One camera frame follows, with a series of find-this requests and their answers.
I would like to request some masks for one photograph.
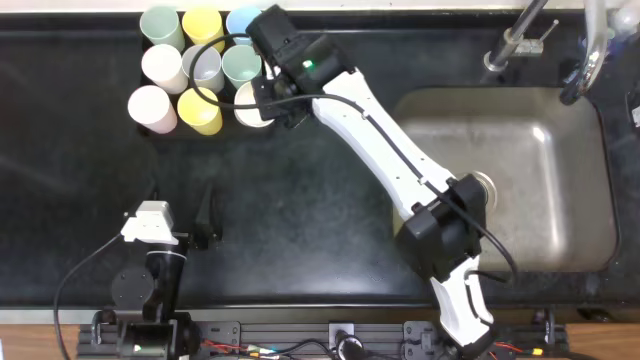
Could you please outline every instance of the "faucet handle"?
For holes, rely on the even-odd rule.
[[[542,52],[544,51],[544,40],[549,36],[549,34],[551,34],[558,24],[560,24],[558,19],[553,20],[549,29],[542,34],[540,39],[523,39],[520,41],[518,47],[516,47],[516,50],[513,53],[513,56],[535,57],[542,55]]]

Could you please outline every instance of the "sink drain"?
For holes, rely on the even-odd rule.
[[[480,171],[472,171],[470,173],[456,175],[456,177],[460,179],[469,174],[473,175],[476,179],[478,179],[480,184],[482,184],[482,187],[484,187],[485,194],[487,195],[487,203],[486,203],[487,215],[493,213],[496,210],[496,207],[498,206],[498,193],[496,191],[496,185],[493,183],[491,178],[487,176],[487,174],[482,173]]]

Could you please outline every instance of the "yellow cup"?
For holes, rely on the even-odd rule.
[[[198,88],[207,97],[218,100],[207,88]],[[220,108],[202,100],[193,89],[185,91],[178,99],[180,118],[202,135],[214,135],[222,129]]]
[[[197,7],[184,13],[182,28],[196,45],[204,45],[224,35],[222,16],[213,7]],[[224,41],[213,45],[213,47],[222,53]]]

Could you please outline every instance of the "stainless steel sink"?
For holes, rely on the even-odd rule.
[[[559,89],[425,89],[394,118],[455,175],[488,190],[487,225],[527,271],[602,269],[616,247],[609,180],[596,110]],[[481,267],[507,270],[486,241]]]

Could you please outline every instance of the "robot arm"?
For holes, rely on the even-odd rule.
[[[311,102],[316,117],[354,149],[389,193],[405,220],[396,238],[399,250],[413,270],[431,282],[444,330],[463,357],[475,358],[494,338],[493,317],[485,307],[478,277],[469,276],[478,269],[480,235],[425,184],[484,225],[486,195],[482,185],[472,176],[456,180],[424,154],[326,35],[311,40],[298,33],[277,6],[258,16],[247,33],[267,62],[277,67],[276,73],[279,70],[270,82],[253,80],[258,104],[297,94],[330,94],[364,109],[360,113],[344,102],[327,98]],[[277,114],[273,107],[266,108],[260,109],[264,119]]]

